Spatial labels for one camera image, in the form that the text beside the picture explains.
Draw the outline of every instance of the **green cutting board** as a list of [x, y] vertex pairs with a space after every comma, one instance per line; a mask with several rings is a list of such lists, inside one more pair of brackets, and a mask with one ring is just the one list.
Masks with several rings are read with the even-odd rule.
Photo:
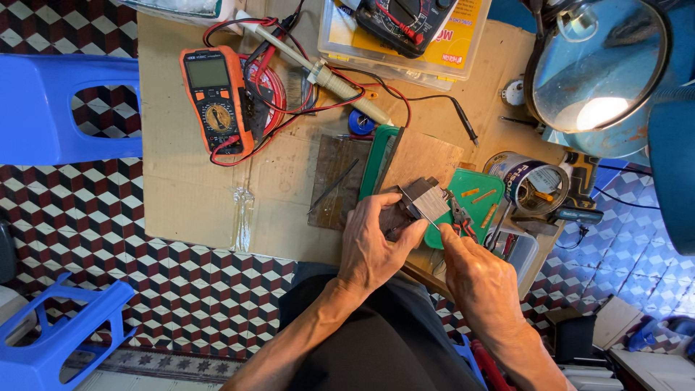
[[[487, 212], [490, 210], [492, 204], [497, 204], [499, 206], [500, 201], [502, 200], [502, 196], [505, 192], [505, 183], [502, 182], [500, 178], [494, 177], [492, 175], [478, 173], [476, 171], [471, 170], [464, 170], [463, 168], [457, 168], [454, 172], [454, 177], [451, 179], [451, 183], [449, 183], [448, 188], [454, 193], [456, 200], [459, 201], [459, 205], [466, 208], [466, 211], [468, 211], [468, 213], [471, 215], [471, 218], [473, 219], [473, 230], [475, 231], [475, 234], [478, 236], [478, 240], [482, 244], [482, 242], [485, 240], [485, 235], [487, 234], [487, 231], [490, 229], [490, 225], [492, 224], [494, 214], [493, 218], [490, 218], [490, 221], [488, 221], [488, 223], [483, 228], [480, 227], [480, 223], [482, 223], [483, 220], [485, 220], [485, 216], [487, 216]], [[461, 193], [465, 193], [473, 189], [480, 190], [477, 193], [471, 194], [465, 198], [461, 197]], [[479, 201], [477, 204], [472, 203], [474, 199], [482, 196], [483, 194], [487, 193], [492, 189], [496, 190], [495, 193], [488, 195], [486, 198]], [[451, 212], [449, 212], [444, 214], [444, 216], [438, 218], [434, 223], [451, 224], [453, 222], [454, 216], [451, 214]], [[432, 224], [430, 224], [430, 226], [427, 227], [427, 230], [425, 231], [425, 244], [432, 248], [444, 248], [444, 246], [442, 246], [441, 244], [441, 235], [439, 234], [437, 228], [434, 227]]]

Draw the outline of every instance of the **hand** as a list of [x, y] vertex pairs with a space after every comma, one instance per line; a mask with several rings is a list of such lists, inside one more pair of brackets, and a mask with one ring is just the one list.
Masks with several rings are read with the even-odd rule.
[[516, 272], [449, 224], [439, 224], [444, 244], [446, 284], [466, 322], [486, 348], [519, 338], [528, 324], [521, 313]]
[[338, 279], [342, 287], [362, 300], [403, 266], [429, 224], [426, 220], [412, 223], [403, 230], [397, 243], [388, 245], [379, 228], [379, 213], [400, 198], [398, 193], [371, 195], [347, 214]]

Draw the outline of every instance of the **multimeter display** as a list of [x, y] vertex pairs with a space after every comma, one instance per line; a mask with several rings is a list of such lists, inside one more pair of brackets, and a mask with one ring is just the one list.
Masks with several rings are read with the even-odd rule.
[[180, 57], [183, 86], [195, 108], [201, 137], [208, 153], [220, 144], [217, 154], [246, 156], [254, 148], [254, 137], [248, 124], [248, 106], [241, 63], [228, 47], [183, 50]]
[[193, 88], [229, 85], [224, 60], [191, 61], [186, 67]]

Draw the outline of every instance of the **clear tape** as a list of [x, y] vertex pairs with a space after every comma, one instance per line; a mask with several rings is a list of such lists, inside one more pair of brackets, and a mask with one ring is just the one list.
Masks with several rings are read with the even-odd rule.
[[254, 214], [254, 194], [245, 187], [230, 186], [229, 191], [234, 199], [234, 213], [237, 216], [233, 235], [229, 238], [230, 250], [247, 253], [251, 242], [251, 221]]

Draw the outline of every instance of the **metal tin can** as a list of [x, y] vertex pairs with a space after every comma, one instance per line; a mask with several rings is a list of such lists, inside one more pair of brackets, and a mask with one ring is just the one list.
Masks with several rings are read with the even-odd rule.
[[[501, 152], [485, 163], [484, 173], [505, 183], [505, 198], [524, 214], [538, 216], [560, 206], [569, 191], [569, 177], [558, 166], [515, 152]], [[550, 194], [552, 201], [533, 196], [533, 191]]]

